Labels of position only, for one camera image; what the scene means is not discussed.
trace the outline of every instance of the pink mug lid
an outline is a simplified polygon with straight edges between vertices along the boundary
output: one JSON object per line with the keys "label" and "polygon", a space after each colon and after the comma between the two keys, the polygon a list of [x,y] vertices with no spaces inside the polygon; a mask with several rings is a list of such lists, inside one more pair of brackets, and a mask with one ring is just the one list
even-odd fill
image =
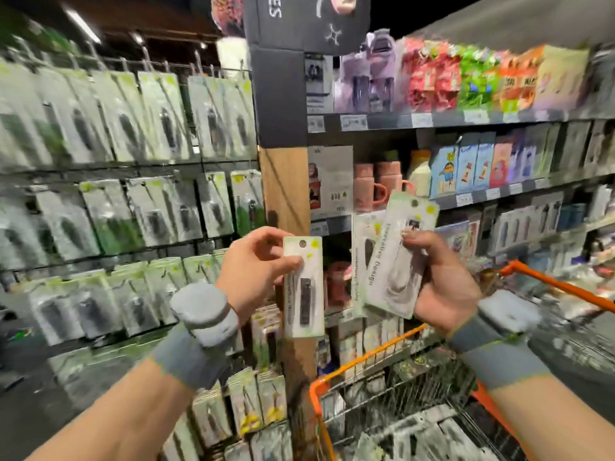
{"label": "pink mug lid", "polygon": [[400,162],[378,162],[376,164],[378,176],[388,174],[402,174],[402,164]]}
{"label": "pink mug lid", "polygon": [[358,163],[354,166],[354,177],[374,177],[374,165]]}

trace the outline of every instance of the ceiling light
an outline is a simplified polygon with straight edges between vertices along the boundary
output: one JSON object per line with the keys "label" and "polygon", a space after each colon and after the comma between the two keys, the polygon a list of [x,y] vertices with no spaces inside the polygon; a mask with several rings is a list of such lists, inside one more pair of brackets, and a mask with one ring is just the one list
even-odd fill
{"label": "ceiling light", "polygon": [[143,36],[141,34],[139,34],[138,32],[131,32],[130,35],[132,36],[132,39],[138,45],[143,45],[145,43],[145,41],[143,40]]}
{"label": "ceiling light", "polygon": [[77,11],[71,8],[64,8],[64,11],[68,15],[68,17],[70,17],[73,22],[77,24],[81,30],[83,30],[84,34],[87,35],[93,42],[96,42],[97,44],[101,43],[98,36],[94,34],[92,28],[87,25],[87,22],[84,21],[84,19]]}

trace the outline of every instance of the shopping cart basket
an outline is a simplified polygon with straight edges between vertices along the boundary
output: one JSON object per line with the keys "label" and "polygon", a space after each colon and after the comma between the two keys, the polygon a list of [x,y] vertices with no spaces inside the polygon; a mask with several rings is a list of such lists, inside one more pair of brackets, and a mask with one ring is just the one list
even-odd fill
{"label": "shopping cart basket", "polygon": [[[615,311],[608,299],[545,277],[517,261],[498,274],[503,277],[514,272]],[[397,443],[398,435],[409,438],[445,420],[452,420],[477,449],[489,452],[494,459],[527,459],[473,372],[426,325],[316,380],[310,387],[310,398],[318,422],[321,460],[352,460],[357,453],[357,459],[371,460],[378,458],[379,449],[382,455],[387,452],[391,459],[403,460],[394,452],[402,446]]]}

